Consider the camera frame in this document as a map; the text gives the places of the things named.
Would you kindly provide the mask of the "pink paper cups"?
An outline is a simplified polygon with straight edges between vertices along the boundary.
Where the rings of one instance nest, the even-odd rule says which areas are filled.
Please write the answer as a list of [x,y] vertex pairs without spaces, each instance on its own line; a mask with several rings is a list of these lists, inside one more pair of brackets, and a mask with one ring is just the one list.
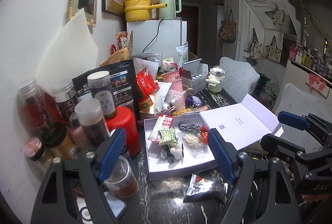
[[185,92],[182,86],[182,80],[179,74],[179,70],[167,72],[161,75],[164,82],[171,83],[171,87],[165,97],[165,102],[179,101],[180,106],[185,107]]

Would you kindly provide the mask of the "yellow pot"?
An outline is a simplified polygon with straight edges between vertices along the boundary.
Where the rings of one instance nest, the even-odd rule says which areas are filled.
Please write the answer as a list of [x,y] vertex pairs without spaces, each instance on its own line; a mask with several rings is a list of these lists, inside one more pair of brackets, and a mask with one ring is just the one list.
[[151,0],[125,0],[124,12],[127,22],[148,21],[151,19],[151,10],[167,7],[166,3],[151,4]]

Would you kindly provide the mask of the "clear bag with white item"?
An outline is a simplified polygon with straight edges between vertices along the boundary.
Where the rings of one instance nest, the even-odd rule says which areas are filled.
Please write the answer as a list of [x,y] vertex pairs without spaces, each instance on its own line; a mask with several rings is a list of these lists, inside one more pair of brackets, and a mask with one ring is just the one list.
[[181,177],[169,177],[160,181],[151,183],[151,196],[162,196],[166,194],[180,193],[182,195],[187,191],[188,186]]

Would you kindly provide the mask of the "white mini fridge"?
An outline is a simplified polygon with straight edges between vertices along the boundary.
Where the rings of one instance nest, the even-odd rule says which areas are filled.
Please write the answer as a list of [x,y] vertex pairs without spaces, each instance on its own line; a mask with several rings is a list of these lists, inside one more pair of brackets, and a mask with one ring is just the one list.
[[132,55],[161,53],[177,62],[176,48],[187,41],[187,22],[179,19],[128,22],[127,30],[133,33]]

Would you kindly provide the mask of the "white round-button device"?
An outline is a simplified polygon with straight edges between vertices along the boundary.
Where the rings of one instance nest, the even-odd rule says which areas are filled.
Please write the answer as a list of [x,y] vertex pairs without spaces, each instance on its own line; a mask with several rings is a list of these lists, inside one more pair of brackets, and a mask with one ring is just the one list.
[[79,214],[84,224],[93,224],[89,210],[85,204],[78,204]]

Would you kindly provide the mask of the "green tea sachet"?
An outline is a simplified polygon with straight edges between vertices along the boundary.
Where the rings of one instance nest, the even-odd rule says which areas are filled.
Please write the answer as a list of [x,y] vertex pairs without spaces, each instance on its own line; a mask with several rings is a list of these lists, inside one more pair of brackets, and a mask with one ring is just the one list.
[[163,145],[175,146],[178,143],[174,127],[160,130],[159,135],[160,135],[159,146]]

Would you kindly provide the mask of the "red cylindrical canister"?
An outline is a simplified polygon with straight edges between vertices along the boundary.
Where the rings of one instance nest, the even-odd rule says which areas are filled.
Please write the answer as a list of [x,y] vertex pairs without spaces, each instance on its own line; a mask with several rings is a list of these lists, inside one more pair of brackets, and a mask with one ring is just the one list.
[[126,147],[130,157],[135,157],[140,152],[140,142],[134,113],[127,107],[117,107],[117,114],[106,119],[109,131],[123,128],[126,132]]

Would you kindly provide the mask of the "checkered cloth plush doll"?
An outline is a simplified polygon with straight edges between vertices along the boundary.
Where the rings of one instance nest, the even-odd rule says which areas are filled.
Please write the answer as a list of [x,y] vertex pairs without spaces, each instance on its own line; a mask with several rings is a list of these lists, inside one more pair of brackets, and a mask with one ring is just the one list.
[[188,123],[180,123],[177,127],[174,127],[178,143],[175,146],[170,146],[170,145],[159,146],[160,157],[168,160],[170,163],[174,163],[176,161],[182,162],[185,153],[184,148],[187,148],[185,144],[182,142],[183,134],[195,133],[199,135],[200,127],[201,126],[198,124],[188,124]]

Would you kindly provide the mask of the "green electric kettle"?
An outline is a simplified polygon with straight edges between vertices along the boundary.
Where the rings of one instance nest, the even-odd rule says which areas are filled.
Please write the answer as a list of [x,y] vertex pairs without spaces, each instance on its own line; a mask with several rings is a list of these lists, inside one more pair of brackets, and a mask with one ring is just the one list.
[[182,0],[159,0],[165,3],[166,7],[159,9],[159,19],[177,19],[177,14],[182,11]]

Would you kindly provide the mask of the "dark label tall jar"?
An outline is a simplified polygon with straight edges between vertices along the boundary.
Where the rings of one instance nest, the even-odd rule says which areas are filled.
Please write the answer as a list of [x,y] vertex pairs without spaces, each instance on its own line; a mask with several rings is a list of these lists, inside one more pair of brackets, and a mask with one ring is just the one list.
[[92,98],[79,102],[75,106],[75,114],[87,139],[88,147],[91,149],[97,149],[110,137],[98,99]]

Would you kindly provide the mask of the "white open gift box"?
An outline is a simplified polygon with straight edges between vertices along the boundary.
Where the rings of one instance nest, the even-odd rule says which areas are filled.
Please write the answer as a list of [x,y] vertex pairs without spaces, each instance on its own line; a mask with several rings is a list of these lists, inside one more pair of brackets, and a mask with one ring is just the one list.
[[217,166],[208,131],[230,142],[236,150],[248,150],[266,134],[280,137],[284,130],[276,115],[247,94],[237,104],[189,115],[144,121],[148,175],[151,181],[182,177]]

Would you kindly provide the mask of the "red snack packet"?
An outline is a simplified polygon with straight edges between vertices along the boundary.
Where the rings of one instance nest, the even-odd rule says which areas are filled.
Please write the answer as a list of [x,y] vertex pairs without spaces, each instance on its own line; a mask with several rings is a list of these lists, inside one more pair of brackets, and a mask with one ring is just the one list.
[[205,126],[200,127],[199,129],[199,139],[200,142],[203,144],[207,144],[208,143],[208,132],[209,129]]

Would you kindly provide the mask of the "red white long sachet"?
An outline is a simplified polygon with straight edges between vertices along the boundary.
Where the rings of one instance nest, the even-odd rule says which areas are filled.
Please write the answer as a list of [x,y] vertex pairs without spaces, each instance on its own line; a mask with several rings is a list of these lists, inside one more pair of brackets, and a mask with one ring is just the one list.
[[172,126],[172,122],[172,116],[159,115],[148,140],[159,143],[161,140],[161,130],[169,129]]

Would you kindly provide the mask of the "brown hanging tote bag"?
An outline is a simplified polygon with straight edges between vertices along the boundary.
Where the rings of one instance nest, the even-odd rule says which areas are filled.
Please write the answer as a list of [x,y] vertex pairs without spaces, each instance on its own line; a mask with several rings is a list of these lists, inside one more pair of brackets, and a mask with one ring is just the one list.
[[226,8],[225,18],[221,21],[218,37],[225,43],[234,43],[237,34],[237,23],[233,18],[232,9]]

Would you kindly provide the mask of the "white fabric rose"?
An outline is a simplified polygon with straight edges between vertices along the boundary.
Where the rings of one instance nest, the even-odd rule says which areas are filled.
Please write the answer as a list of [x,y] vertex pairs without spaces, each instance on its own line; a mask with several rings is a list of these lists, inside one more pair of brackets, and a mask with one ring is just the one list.
[[206,143],[201,141],[198,134],[195,133],[184,133],[182,136],[182,142],[188,148],[195,153],[206,153],[208,151],[208,146]]

